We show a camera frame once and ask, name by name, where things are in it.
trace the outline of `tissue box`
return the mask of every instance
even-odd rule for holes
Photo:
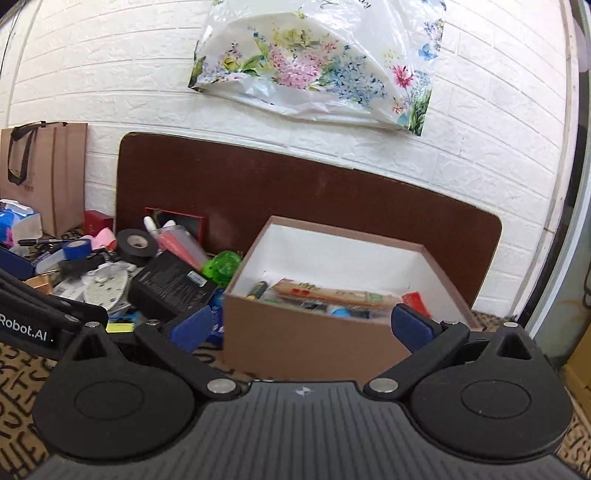
[[[43,236],[41,215],[13,200],[0,203],[5,205],[0,209],[0,242],[13,247],[19,240]]]

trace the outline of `green plastic object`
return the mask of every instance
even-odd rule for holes
[[[242,259],[237,253],[225,250],[203,266],[202,273],[221,288],[226,288],[238,270]]]

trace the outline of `black box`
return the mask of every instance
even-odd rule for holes
[[[182,312],[207,305],[216,288],[215,282],[164,251],[134,277],[127,299],[146,318],[169,322]]]

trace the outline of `black tape roll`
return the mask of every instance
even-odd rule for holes
[[[117,234],[117,253],[121,260],[145,267],[158,253],[158,242],[147,232],[128,228]]]

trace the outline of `wrapped package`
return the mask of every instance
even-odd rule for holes
[[[301,119],[420,135],[444,0],[214,0],[189,86]]]

